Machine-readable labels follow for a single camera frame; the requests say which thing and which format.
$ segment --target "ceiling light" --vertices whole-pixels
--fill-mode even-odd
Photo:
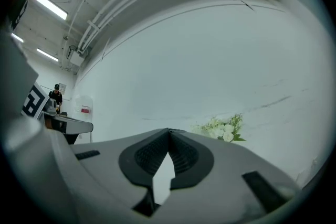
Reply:
[[[17,35],[12,33],[12,37],[16,38],[17,40],[21,41],[23,43],[23,39],[18,37]]]
[[[51,58],[52,60],[58,62],[58,59],[57,59],[57,58],[55,58],[54,56],[49,55],[48,53],[46,53],[46,52],[40,50],[39,48],[37,48],[37,51],[40,52],[41,54],[44,54],[45,56],[48,56],[48,57]]]
[[[64,10],[56,6],[53,2],[49,0],[37,0],[45,7],[49,8],[52,12],[56,13],[59,17],[61,17],[63,20],[65,20],[68,16],[68,13],[66,13]]]

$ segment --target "person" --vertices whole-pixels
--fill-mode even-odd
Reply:
[[[62,94],[59,92],[59,84],[56,84],[54,91],[51,91],[49,93],[49,98],[56,100],[56,103],[59,106],[56,111],[57,111],[57,114],[59,114],[60,110],[61,110],[62,103],[63,103]]]

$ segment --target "flower bouquet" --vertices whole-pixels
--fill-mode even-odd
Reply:
[[[193,126],[192,132],[225,142],[246,141],[239,134],[242,122],[243,117],[241,114],[236,114],[232,118],[225,120],[214,117],[205,125]]]

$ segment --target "wall sign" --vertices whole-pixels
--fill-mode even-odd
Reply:
[[[65,94],[65,89],[66,89],[66,85],[65,84],[62,84],[62,83],[60,83],[59,84],[59,91],[60,91],[60,93],[62,94],[62,95],[64,95]]]
[[[35,82],[26,98],[21,114],[37,119],[48,99],[49,96]]]

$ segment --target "black and white sign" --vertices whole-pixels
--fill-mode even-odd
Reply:
[[[37,119],[48,99],[49,96],[35,82],[34,86],[29,92],[28,97],[26,98],[21,113],[23,115]]]

